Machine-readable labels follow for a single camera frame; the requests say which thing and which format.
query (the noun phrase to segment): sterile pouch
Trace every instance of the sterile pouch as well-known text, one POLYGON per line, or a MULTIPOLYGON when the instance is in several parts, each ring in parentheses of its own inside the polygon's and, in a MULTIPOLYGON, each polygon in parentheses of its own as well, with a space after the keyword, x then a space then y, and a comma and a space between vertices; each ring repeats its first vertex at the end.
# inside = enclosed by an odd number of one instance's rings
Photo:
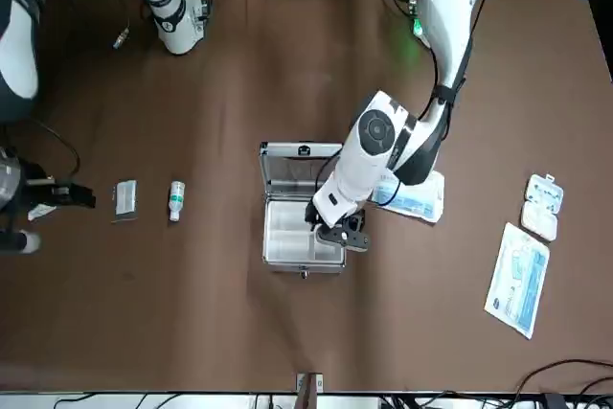
POLYGON ((532 338, 549 248, 507 223, 489 286, 485 310, 532 338))
MULTIPOLYGON (((397 184, 398 179, 394 173, 386 170, 376 184, 370 200, 377 205, 387 202, 396 190, 397 184)), ((443 200, 444 176, 432 170, 426 180, 417 186, 400 184, 394 200, 380 208, 436 223, 443 215, 443 200)))

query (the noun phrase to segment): case lid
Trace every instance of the case lid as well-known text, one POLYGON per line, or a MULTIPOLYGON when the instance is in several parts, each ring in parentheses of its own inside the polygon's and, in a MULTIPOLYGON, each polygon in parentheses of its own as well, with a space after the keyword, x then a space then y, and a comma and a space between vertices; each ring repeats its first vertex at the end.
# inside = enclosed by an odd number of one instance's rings
POLYGON ((319 185, 334 170, 342 144, 261 143, 260 165, 264 191, 276 198, 309 198, 315 194, 315 179, 321 168, 319 185))

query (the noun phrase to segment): white container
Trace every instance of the white container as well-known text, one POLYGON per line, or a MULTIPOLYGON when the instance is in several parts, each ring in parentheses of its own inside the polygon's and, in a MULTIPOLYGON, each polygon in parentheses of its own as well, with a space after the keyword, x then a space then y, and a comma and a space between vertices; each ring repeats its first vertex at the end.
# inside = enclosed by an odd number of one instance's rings
MULTIPOLYGON (((315 193, 315 177, 324 162, 342 146, 315 143, 262 143, 261 175, 265 216, 262 257, 274 271, 339 273, 345 248, 320 243, 305 222, 305 210, 315 193)), ((322 171, 320 185, 333 170, 322 171)))
POLYGON ((172 181, 170 184, 170 220, 176 222, 179 220, 179 213, 183 209, 183 197, 185 195, 185 184, 181 181, 172 181))
POLYGON ((546 174, 533 174, 526 188, 526 202, 522 207, 521 225, 547 241, 557 238, 557 214, 562 206, 564 190, 556 179, 546 174))

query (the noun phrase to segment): white plastic box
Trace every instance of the white plastic box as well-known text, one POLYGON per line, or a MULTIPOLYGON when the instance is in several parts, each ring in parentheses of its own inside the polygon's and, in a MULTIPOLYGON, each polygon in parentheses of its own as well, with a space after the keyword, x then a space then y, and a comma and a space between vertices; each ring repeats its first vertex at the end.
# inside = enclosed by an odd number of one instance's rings
MULTIPOLYGON (((262 257, 274 271, 340 273, 345 249, 317 241, 305 222, 307 203, 315 194, 315 178, 340 144, 261 143, 265 216, 262 257)), ((330 161, 320 174, 324 183, 333 171, 330 161)))

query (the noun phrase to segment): small vial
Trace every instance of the small vial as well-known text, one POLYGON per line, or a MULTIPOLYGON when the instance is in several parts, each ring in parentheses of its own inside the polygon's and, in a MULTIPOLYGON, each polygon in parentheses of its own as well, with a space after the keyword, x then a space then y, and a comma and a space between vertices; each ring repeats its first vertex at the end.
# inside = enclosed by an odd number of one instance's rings
POLYGON ((185 193, 185 184, 181 181, 172 181, 170 184, 170 220, 176 222, 179 220, 179 212, 183 209, 183 196, 185 193))

